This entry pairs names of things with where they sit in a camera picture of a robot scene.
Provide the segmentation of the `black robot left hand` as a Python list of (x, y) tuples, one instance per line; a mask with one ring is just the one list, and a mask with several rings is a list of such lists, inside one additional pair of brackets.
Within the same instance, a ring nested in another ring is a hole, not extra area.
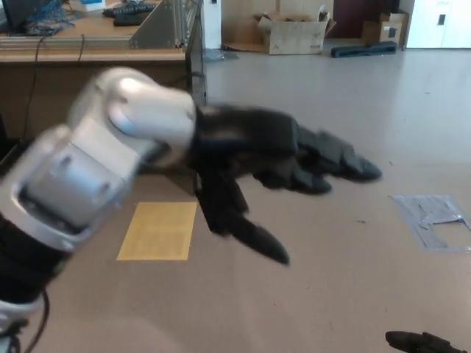
[(230, 105), (198, 107), (188, 165), (199, 177), (195, 194), (210, 231), (282, 265), (290, 263), (286, 248), (247, 219), (238, 178), (250, 175), (270, 190), (318, 196), (332, 190), (327, 176), (359, 183), (382, 177), (352, 144), (327, 131), (314, 132), (281, 111)]

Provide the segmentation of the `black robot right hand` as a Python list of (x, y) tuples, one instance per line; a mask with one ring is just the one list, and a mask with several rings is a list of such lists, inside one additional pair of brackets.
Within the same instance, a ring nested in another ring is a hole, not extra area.
[(402, 352), (408, 353), (467, 353), (457, 349), (450, 341), (432, 335), (428, 332), (421, 334), (405, 331), (388, 331), (385, 333), (387, 343)]

